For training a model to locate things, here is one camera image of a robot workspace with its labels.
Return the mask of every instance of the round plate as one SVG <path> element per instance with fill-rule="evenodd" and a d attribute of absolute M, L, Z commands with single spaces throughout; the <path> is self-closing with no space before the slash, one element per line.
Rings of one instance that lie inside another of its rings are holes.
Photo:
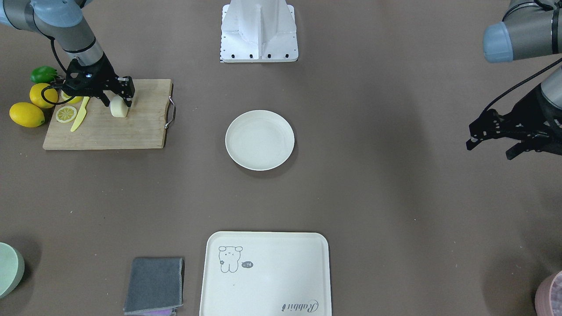
<path fill-rule="evenodd" d="M 273 169 L 293 152 L 294 133 L 279 114 L 265 110 L 246 112 L 226 131 L 226 150 L 240 166 L 264 171 Z"/>
<path fill-rule="evenodd" d="M 24 275 L 24 258 L 10 245 L 0 242 L 0 299 L 8 295 Z"/>

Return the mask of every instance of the white mounting bracket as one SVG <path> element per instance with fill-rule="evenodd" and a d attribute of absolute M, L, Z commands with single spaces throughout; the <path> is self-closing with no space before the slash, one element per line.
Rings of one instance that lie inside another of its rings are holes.
<path fill-rule="evenodd" d="M 294 7 L 285 0 L 232 0 L 223 7 L 221 62 L 298 59 Z"/>

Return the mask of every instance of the metal handle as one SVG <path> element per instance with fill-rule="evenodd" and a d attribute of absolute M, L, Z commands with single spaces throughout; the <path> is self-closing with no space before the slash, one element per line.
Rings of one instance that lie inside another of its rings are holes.
<path fill-rule="evenodd" d="M 174 100 L 172 100 L 172 96 L 169 96 L 168 99 L 170 100 L 170 103 L 172 103 L 172 105 L 174 106 L 174 109 L 172 110 L 172 118 L 166 122 L 166 124 L 164 124 L 164 129 L 168 129 L 168 127 L 170 127 L 170 124 L 172 124 L 172 122 L 175 120 L 175 103 Z"/>

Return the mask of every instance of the pink container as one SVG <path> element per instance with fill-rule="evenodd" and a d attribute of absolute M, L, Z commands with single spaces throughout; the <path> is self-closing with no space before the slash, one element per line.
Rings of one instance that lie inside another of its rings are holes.
<path fill-rule="evenodd" d="M 559 316 L 559 309 L 555 315 L 552 309 L 552 304 L 557 304 L 559 308 L 560 298 L 562 297 L 562 271 L 554 273 L 553 275 L 542 281 L 534 296 L 534 307 L 537 310 L 538 316 Z"/>

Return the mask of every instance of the wooden cutting board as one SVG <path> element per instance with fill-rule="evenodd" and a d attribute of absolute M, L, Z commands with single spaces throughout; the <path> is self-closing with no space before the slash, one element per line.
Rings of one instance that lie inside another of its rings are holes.
<path fill-rule="evenodd" d="M 134 79 L 135 96 L 125 118 L 115 118 L 108 107 L 91 98 L 84 121 L 70 132 L 72 121 L 60 123 L 57 105 L 45 136 L 45 150 L 101 150 L 163 148 L 166 137 L 166 114 L 172 90 L 170 79 Z M 106 92 L 111 100 L 115 96 Z M 81 102 L 71 104 L 80 109 Z"/>

